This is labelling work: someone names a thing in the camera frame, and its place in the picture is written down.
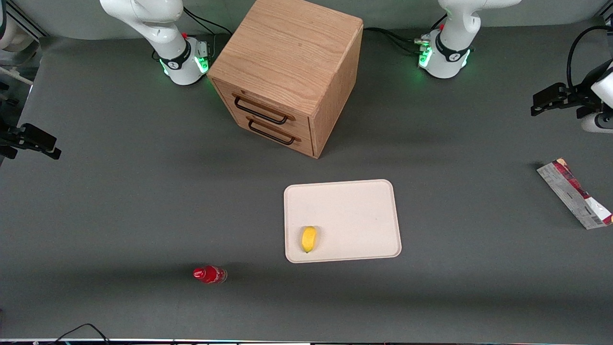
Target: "cable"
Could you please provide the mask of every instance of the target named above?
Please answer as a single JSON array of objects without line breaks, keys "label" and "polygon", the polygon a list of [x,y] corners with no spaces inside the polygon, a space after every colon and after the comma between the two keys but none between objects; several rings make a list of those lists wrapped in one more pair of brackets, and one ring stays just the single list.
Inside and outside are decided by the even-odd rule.
[{"label": "cable", "polygon": [[432,25],[430,30],[434,30],[445,18],[447,18],[447,13],[445,13],[444,16],[442,16],[436,23],[434,23],[434,25]]},{"label": "cable", "polygon": [[571,94],[584,106],[588,106],[588,105],[585,103],[583,99],[579,98],[576,87],[573,85],[573,74],[571,73],[571,66],[573,64],[573,54],[574,54],[575,48],[577,48],[577,44],[579,43],[579,41],[581,41],[583,36],[585,36],[587,33],[594,31],[594,30],[613,31],[613,27],[607,26],[607,25],[596,25],[596,26],[592,26],[591,28],[587,28],[583,30],[583,32],[581,32],[577,36],[577,38],[575,38],[573,44],[571,45],[571,50],[568,52],[568,60],[566,61],[566,83],[568,84],[568,89],[570,90]]},{"label": "cable", "polygon": [[75,328],[75,329],[73,329],[73,330],[70,330],[70,331],[68,331],[68,332],[66,332],[66,333],[64,333],[64,334],[62,334],[61,336],[59,336],[59,338],[58,338],[58,339],[56,339],[56,340],[53,342],[53,344],[57,344],[57,342],[58,342],[58,341],[60,341],[60,340],[62,340],[62,338],[63,338],[63,337],[65,337],[65,336],[67,336],[67,335],[71,334],[72,332],[74,332],[74,331],[76,331],[76,330],[78,330],[79,328],[84,327],[84,326],[90,326],[91,328],[95,329],[95,331],[96,331],[96,332],[98,332],[98,334],[100,334],[100,336],[101,336],[101,337],[102,337],[102,339],[104,340],[104,343],[105,343],[106,345],[109,345],[109,341],[110,341],[110,340],[107,338],[107,336],[105,336],[104,334],[102,334],[102,332],[101,332],[101,331],[100,331],[98,328],[96,328],[96,326],[94,326],[94,325],[92,325],[92,324],[83,324],[83,325],[81,325],[81,326],[79,326],[79,327],[77,327],[77,328]]},{"label": "cable", "polygon": [[206,25],[202,24],[201,22],[198,21],[198,19],[196,19],[196,17],[191,14],[191,12],[186,11],[185,12],[190,18],[192,18],[196,23],[198,23],[200,26],[202,26],[203,28],[205,28],[209,33],[211,33],[211,35],[215,35],[215,33],[213,31],[211,31],[211,29],[209,29]]},{"label": "cable", "polygon": [[402,36],[399,36],[398,34],[393,33],[392,31],[386,30],[386,29],[381,29],[381,28],[365,28],[364,30],[367,31],[375,31],[377,33],[382,33],[384,34],[390,41],[392,41],[393,44],[395,44],[398,48],[404,50],[407,53],[410,54],[414,54],[417,50],[410,50],[408,48],[406,48],[405,46],[403,46],[402,43],[413,43],[413,40],[411,39],[406,39]]},{"label": "cable", "polygon": [[386,29],[381,29],[381,28],[365,28],[364,30],[376,31],[378,33],[382,33],[382,34],[387,35],[387,36],[392,36],[392,37],[394,37],[394,38],[396,38],[396,39],[398,39],[399,41],[402,41],[402,42],[413,43],[412,39],[404,38],[402,36],[399,36],[398,34],[393,33],[392,31],[389,31],[389,30],[386,30]]},{"label": "cable", "polygon": [[183,11],[185,11],[185,13],[187,13],[187,14],[188,14],[190,17],[192,17],[192,18],[196,17],[196,18],[198,18],[199,20],[202,20],[202,21],[205,21],[205,22],[207,22],[207,23],[209,23],[209,24],[212,24],[212,25],[218,26],[218,27],[220,27],[220,28],[222,28],[222,29],[226,30],[226,31],[227,31],[227,32],[228,32],[230,35],[232,35],[232,31],[230,31],[230,30],[229,30],[228,28],[226,28],[225,26],[221,26],[221,25],[219,25],[219,24],[217,24],[217,23],[215,23],[215,22],[212,22],[212,21],[210,21],[210,20],[206,20],[206,19],[204,19],[204,18],[202,18],[202,17],[198,17],[197,15],[193,14],[193,13],[192,13],[190,10],[188,10],[188,9],[187,9],[187,8],[185,8],[185,7],[183,8]]}]

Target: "white tray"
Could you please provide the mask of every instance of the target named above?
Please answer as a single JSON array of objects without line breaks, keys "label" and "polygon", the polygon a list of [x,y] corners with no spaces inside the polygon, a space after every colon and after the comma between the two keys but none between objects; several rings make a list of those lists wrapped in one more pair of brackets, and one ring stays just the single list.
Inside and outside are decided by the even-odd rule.
[{"label": "white tray", "polygon": [[[293,263],[396,257],[402,250],[388,180],[291,185],[285,189],[285,256]],[[318,231],[302,250],[304,227]]]}]

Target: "wooden cabinet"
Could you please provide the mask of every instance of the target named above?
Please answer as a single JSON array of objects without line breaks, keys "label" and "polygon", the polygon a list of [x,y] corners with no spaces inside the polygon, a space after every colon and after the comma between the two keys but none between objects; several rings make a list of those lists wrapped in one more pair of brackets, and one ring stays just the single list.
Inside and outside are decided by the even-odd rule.
[{"label": "wooden cabinet", "polygon": [[362,20],[257,0],[208,77],[237,124],[318,158],[356,83]]}]

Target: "drawer handle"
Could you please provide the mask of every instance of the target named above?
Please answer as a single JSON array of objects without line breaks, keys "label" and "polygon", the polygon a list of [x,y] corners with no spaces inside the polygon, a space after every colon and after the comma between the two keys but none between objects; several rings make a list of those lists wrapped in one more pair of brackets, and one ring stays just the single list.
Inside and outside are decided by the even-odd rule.
[{"label": "drawer handle", "polygon": [[275,120],[274,118],[268,117],[268,116],[266,116],[266,115],[264,115],[264,114],[260,114],[260,113],[256,112],[255,110],[251,110],[251,109],[249,109],[249,108],[247,108],[247,107],[243,107],[243,106],[241,106],[241,105],[238,103],[239,101],[240,101],[240,97],[239,97],[239,96],[236,96],[236,98],[234,99],[234,105],[235,105],[237,108],[239,108],[240,110],[242,110],[242,111],[246,111],[246,112],[248,112],[248,113],[249,113],[249,114],[251,114],[251,115],[255,115],[255,116],[259,117],[259,118],[263,118],[264,120],[266,120],[266,121],[270,121],[270,122],[272,122],[272,123],[274,123],[274,124],[276,124],[276,125],[282,125],[282,124],[284,124],[284,123],[285,123],[285,121],[287,121],[287,115],[286,115],[286,116],[284,116],[284,117],[283,117],[283,119],[282,119],[281,121],[279,121],[279,120]]},{"label": "drawer handle", "polygon": [[250,130],[252,130],[252,131],[254,131],[254,132],[258,133],[258,134],[261,134],[261,135],[263,135],[263,136],[265,136],[265,137],[267,137],[269,139],[273,139],[274,141],[279,142],[280,144],[291,145],[294,142],[294,140],[296,140],[296,138],[294,138],[294,137],[292,137],[292,139],[290,141],[281,140],[281,139],[277,138],[276,136],[270,135],[270,134],[268,134],[268,133],[266,133],[264,131],[261,131],[261,130],[255,128],[254,126],[252,126],[252,124],[253,124],[253,120],[249,120],[249,129]]}]

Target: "gray table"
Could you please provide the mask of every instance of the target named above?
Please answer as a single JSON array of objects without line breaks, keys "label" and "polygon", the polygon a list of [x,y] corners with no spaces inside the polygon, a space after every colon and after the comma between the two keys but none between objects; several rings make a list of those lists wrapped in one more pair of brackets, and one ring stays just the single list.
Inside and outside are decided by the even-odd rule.
[{"label": "gray table", "polygon": [[[0,168],[1,336],[610,344],[613,230],[535,166],[565,157],[613,207],[613,136],[529,111],[587,25],[483,29],[452,80],[366,33],[319,160],[237,127],[209,81],[173,85],[143,40],[46,41],[23,122],[63,155]],[[607,58],[587,36],[577,80]],[[359,179],[393,183],[400,256],[289,263],[285,187]]]}]

